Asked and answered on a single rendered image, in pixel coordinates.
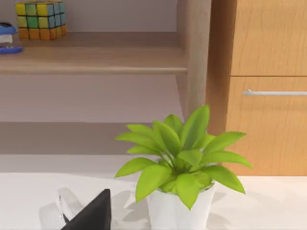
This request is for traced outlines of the wooden cupboard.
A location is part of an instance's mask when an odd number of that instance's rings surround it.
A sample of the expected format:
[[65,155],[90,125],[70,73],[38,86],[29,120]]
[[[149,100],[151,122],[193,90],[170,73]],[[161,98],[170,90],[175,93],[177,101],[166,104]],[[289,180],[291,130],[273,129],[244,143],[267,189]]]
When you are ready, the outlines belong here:
[[213,0],[210,133],[245,136],[238,175],[307,176],[307,0]]

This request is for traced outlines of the blue stapler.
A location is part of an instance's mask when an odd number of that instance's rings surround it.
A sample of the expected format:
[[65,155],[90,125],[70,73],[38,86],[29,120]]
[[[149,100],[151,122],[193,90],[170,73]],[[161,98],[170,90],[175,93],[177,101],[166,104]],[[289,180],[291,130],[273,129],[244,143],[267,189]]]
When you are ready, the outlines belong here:
[[23,47],[13,44],[16,28],[7,22],[0,22],[0,54],[16,54],[23,51]]

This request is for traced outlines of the open wooden shelf unit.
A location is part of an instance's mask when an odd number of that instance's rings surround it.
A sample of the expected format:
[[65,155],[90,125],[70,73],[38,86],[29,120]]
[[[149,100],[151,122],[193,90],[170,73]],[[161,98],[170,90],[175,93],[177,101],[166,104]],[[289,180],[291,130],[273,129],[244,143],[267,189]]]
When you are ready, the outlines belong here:
[[213,0],[158,0],[172,32],[70,32],[0,54],[0,173],[98,172],[127,125],[204,105]]

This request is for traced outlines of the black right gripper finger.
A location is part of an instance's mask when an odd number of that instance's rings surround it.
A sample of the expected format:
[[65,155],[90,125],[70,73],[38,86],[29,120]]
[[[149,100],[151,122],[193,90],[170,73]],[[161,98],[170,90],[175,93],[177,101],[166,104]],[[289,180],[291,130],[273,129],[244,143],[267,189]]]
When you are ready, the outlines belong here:
[[110,189],[104,189],[60,230],[111,230]]

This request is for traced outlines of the wooden cupboard door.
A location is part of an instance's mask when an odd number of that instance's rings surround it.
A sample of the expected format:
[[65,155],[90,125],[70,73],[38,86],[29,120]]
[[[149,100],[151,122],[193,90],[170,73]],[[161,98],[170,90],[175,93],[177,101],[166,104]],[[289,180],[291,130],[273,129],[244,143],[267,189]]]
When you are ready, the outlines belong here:
[[234,76],[307,76],[307,0],[237,0]]

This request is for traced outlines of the wooden drawer front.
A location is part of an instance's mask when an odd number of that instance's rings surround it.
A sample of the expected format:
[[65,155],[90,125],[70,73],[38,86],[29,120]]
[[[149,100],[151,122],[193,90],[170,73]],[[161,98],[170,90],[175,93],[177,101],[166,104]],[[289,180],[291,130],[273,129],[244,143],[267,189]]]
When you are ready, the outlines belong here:
[[229,150],[251,168],[228,164],[238,175],[307,176],[307,96],[249,96],[242,92],[307,92],[307,77],[232,77],[226,129],[245,136]]

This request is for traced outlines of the colourful puzzle cube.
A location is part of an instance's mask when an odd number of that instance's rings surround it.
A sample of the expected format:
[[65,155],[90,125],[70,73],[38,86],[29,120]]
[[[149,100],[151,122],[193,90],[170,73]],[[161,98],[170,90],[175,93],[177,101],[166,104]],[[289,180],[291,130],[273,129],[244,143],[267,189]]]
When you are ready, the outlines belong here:
[[63,0],[28,0],[15,3],[19,38],[51,41],[67,34]]

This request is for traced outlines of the green plant in white pot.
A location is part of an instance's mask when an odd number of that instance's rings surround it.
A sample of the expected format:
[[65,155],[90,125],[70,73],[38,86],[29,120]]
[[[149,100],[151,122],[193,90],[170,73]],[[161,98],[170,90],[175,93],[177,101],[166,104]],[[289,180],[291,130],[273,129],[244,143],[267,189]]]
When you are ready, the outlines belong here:
[[134,158],[116,177],[140,173],[135,200],[146,199],[151,230],[205,230],[215,183],[245,192],[238,177],[223,166],[250,166],[243,156],[226,150],[244,133],[210,135],[209,117],[209,106],[203,105],[186,121],[170,114],[151,126],[129,124],[128,132],[116,137],[134,143],[128,150]]

